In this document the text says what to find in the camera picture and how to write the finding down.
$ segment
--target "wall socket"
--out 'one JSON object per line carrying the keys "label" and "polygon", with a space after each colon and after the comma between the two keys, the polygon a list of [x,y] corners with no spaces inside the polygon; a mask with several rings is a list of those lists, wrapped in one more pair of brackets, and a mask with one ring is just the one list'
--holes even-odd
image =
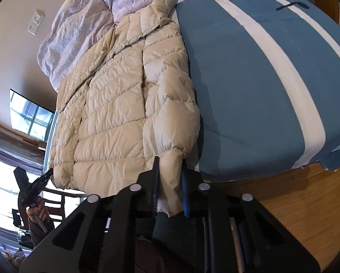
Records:
{"label": "wall socket", "polygon": [[36,35],[37,29],[38,25],[33,22],[30,22],[30,24],[27,27],[27,30],[33,35]]}

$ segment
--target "silver screw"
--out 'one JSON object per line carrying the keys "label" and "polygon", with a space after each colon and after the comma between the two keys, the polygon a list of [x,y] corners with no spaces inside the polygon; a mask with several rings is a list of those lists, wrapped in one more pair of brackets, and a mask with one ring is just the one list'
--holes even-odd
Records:
{"label": "silver screw", "polygon": [[208,191],[211,186],[207,183],[201,183],[199,186],[198,186],[199,190],[202,190],[202,191]]}
{"label": "silver screw", "polygon": [[132,191],[132,192],[137,192],[139,190],[142,189],[142,186],[140,184],[133,184],[133,185],[130,185],[129,186],[129,189]]}
{"label": "silver screw", "polygon": [[253,196],[248,193],[242,194],[241,198],[243,201],[248,201],[248,202],[253,200]]}
{"label": "silver screw", "polygon": [[88,196],[87,201],[89,203],[94,203],[94,202],[97,202],[99,199],[100,199],[100,197],[98,195],[92,194],[92,195]]}

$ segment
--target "beige puffer jacket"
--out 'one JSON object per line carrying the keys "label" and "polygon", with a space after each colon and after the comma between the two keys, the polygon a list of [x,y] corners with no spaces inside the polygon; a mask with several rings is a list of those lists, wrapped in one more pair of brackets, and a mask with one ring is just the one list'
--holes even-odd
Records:
{"label": "beige puffer jacket", "polygon": [[179,27],[176,0],[154,0],[125,16],[64,79],[50,151],[54,183],[107,197],[136,182],[160,156],[158,209],[182,210],[182,159],[200,113]]}

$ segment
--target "jacket sleeve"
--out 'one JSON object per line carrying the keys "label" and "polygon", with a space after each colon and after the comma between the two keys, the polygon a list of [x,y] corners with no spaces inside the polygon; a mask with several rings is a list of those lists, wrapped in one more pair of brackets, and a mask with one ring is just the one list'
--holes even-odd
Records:
{"label": "jacket sleeve", "polygon": [[[44,221],[43,223],[47,229],[47,234],[55,229],[54,222],[51,218]],[[32,244],[33,246],[37,246],[46,237],[47,234],[42,231],[38,224],[32,222],[30,218],[28,218],[28,226],[30,228]]]}

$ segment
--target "purple curtain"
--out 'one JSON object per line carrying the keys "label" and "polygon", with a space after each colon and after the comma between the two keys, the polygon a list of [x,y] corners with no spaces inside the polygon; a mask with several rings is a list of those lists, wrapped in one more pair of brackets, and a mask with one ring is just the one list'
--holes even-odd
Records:
{"label": "purple curtain", "polygon": [[28,172],[41,174],[45,151],[0,131],[0,161]]}

